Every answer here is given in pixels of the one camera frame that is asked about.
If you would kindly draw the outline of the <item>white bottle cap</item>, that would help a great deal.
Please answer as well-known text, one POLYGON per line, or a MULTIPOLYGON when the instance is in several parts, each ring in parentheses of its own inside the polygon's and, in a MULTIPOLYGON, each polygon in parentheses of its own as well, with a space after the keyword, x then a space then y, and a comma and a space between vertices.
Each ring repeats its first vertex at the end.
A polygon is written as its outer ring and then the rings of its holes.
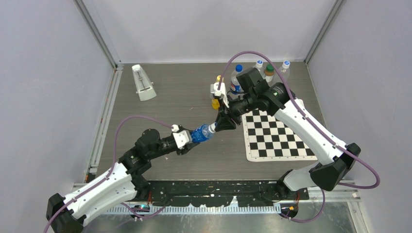
POLYGON ((215 133, 216 132, 216 126, 217 126, 216 122, 214 122, 213 124, 210 124, 209 127, 208 127, 209 131, 212 132, 212 133, 215 133))

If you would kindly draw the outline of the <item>yellow juice bottle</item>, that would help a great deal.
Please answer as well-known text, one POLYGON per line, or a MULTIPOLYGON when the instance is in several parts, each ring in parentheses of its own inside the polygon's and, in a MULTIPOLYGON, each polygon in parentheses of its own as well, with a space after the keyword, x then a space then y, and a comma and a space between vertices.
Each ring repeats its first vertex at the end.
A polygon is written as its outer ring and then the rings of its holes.
POLYGON ((218 110, 219 107, 220 107, 220 103, 217 99, 212 98, 211 106, 212 106, 213 109, 218 110))

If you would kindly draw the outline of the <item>clear bottle blue label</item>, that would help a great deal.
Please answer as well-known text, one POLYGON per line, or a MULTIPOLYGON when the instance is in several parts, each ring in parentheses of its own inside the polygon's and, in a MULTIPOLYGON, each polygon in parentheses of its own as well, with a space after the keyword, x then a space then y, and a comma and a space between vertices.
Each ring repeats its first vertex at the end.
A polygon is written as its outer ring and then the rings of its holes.
POLYGON ((215 133, 210 132, 208 129, 209 125, 203 124, 190 133, 193 143, 202 143, 214 136, 215 133))

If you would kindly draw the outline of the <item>clear bottle pepsi label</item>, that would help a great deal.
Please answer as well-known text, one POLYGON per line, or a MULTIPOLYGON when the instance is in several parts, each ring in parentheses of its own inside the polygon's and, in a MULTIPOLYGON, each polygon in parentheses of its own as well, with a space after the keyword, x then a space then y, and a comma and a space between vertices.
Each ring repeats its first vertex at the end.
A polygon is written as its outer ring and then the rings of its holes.
POLYGON ((240 72, 236 72, 235 69, 234 71, 231 73, 231 86, 230 86, 230 94, 232 96, 237 97, 239 94, 242 93, 242 87, 237 79, 237 75, 240 72))

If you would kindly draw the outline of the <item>blue bottle cap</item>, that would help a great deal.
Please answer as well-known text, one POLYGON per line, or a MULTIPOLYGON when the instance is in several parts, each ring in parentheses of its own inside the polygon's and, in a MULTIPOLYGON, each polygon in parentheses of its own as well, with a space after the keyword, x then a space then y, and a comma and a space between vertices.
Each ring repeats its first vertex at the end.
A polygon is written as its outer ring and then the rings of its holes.
POLYGON ((235 67, 236 72, 242 72, 242 70, 243 70, 242 65, 240 65, 240 64, 236 65, 236 67, 235 67))

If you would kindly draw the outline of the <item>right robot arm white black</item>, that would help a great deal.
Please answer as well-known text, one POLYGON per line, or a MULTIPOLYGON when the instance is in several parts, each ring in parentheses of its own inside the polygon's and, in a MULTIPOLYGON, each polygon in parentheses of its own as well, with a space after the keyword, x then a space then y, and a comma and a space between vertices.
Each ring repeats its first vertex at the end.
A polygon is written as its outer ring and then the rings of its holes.
POLYGON ((245 94, 241 100, 228 101, 224 85, 211 84, 211 95, 219 99, 216 131, 234 130, 241 123, 241 116, 253 111, 265 111, 274 116, 300 138, 312 150, 318 163, 285 173, 278 181, 278 195, 290 199, 297 190, 318 186, 331 191, 353 167, 353 154, 358 157, 361 149, 356 143, 347 144, 335 138, 317 120, 310 120, 295 95, 288 95, 283 83, 269 87, 256 68, 249 68, 237 76, 245 94))

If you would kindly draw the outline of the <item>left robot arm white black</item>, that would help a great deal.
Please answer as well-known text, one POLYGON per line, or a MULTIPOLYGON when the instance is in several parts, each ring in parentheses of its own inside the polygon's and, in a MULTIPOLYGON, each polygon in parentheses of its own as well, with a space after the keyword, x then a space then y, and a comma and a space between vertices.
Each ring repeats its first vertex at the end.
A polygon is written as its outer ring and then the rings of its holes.
POLYGON ((52 228, 56 233, 80 233, 112 207, 133 199, 145 200, 150 185, 143 173, 151 168, 151 160, 172 152, 186 154, 198 145, 190 134, 190 130, 181 126, 164 138, 155 129, 145 130, 135 145, 104 174, 72 193, 52 195, 46 210, 46 229, 52 228))

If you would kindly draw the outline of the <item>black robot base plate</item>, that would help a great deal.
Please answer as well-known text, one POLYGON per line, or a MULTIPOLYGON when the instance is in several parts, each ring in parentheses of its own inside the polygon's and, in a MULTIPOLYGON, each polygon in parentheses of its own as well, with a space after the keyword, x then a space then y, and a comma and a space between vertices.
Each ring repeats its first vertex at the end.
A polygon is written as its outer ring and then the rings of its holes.
POLYGON ((275 181, 150 181, 131 200, 131 214, 289 213, 296 216, 307 188, 282 192, 275 181))

